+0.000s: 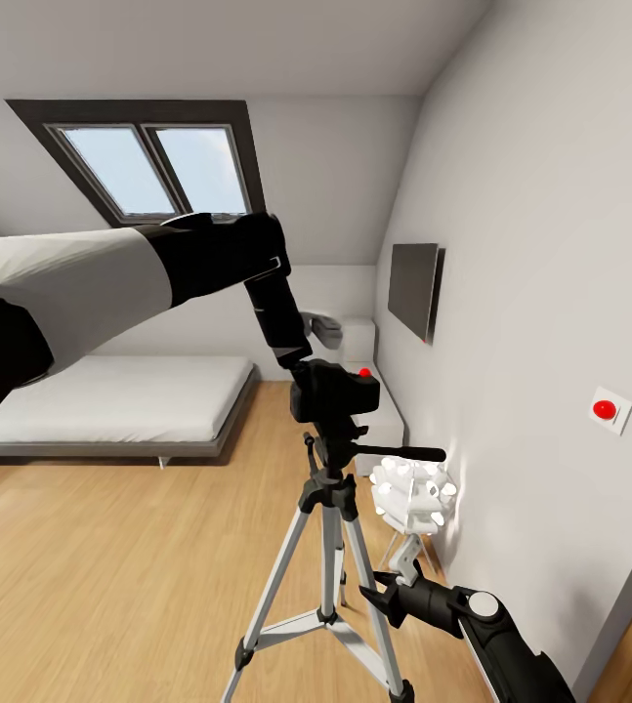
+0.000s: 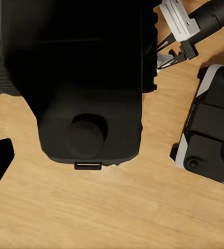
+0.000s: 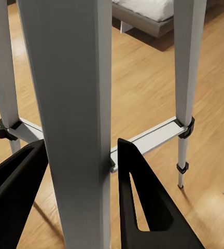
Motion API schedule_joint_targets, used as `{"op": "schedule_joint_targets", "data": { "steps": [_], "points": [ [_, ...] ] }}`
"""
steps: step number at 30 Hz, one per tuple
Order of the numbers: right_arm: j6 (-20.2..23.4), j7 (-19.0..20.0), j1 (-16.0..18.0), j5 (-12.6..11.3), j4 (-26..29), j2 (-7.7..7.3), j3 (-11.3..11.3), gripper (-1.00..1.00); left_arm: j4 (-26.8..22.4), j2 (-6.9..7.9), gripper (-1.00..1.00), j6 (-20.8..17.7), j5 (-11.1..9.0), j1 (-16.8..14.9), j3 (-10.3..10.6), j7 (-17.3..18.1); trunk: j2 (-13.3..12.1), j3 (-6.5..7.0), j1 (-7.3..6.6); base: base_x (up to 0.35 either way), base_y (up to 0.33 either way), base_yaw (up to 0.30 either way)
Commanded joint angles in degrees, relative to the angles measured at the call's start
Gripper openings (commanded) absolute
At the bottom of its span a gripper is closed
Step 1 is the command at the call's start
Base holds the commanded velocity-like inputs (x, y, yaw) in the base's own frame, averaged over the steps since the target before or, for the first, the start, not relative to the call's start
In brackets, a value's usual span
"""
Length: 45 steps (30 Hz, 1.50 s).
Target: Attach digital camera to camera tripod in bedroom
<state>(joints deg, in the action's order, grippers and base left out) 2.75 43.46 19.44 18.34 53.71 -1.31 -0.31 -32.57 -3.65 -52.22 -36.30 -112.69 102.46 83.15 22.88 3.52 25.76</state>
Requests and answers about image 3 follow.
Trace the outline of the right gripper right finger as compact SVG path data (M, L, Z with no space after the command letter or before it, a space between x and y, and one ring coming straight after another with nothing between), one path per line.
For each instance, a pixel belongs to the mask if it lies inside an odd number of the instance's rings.
M205 249L135 144L118 138L121 249ZM150 231L137 225L130 173Z

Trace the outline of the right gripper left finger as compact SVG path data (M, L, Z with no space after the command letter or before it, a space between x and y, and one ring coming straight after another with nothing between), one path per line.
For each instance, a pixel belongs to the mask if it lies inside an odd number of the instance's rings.
M41 139L0 164L0 249L17 249L48 163Z

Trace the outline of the camera tripod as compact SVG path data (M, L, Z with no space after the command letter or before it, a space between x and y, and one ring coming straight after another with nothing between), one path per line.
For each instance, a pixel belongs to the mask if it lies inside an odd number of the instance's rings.
M182 189L207 0L174 0L176 116L129 139L142 156L178 136ZM111 249L112 0L17 0L41 127L19 118L7 0L0 0L0 139L44 139L66 249Z

